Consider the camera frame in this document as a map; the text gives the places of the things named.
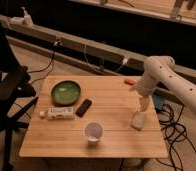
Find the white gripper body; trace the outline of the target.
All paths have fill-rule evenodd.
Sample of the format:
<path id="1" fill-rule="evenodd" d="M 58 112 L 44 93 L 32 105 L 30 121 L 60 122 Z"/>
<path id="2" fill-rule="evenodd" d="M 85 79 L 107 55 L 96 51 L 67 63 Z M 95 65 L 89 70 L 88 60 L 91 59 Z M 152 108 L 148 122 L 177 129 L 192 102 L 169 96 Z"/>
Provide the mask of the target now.
<path id="1" fill-rule="evenodd" d="M 157 80 L 150 75 L 143 75 L 132 87 L 139 95 L 147 97 L 151 95 L 157 86 Z"/>

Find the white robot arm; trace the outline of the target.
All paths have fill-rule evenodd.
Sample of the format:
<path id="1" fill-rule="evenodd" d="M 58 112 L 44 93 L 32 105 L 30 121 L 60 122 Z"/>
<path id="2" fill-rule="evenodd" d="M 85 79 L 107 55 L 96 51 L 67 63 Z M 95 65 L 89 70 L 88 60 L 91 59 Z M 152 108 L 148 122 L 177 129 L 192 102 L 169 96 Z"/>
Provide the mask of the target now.
<path id="1" fill-rule="evenodd" d="M 150 56 L 143 63 L 144 73 L 135 83 L 142 96 L 150 95 L 162 82 L 175 96 L 196 114 L 196 85 L 173 71 L 175 61 L 170 56 Z"/>

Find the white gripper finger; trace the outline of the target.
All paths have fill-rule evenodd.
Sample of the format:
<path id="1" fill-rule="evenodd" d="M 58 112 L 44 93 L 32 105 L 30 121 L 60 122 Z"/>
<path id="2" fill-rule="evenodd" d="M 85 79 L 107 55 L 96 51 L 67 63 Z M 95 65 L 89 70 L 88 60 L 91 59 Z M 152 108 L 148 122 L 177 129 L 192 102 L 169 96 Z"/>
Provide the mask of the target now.
<path id="1" fill-rule="evenodd" d="M 149 107 L 149 97 L 140 97 L 139 102 L 140 102 L 140 111 L 141 112 L 146 111 Z"/>

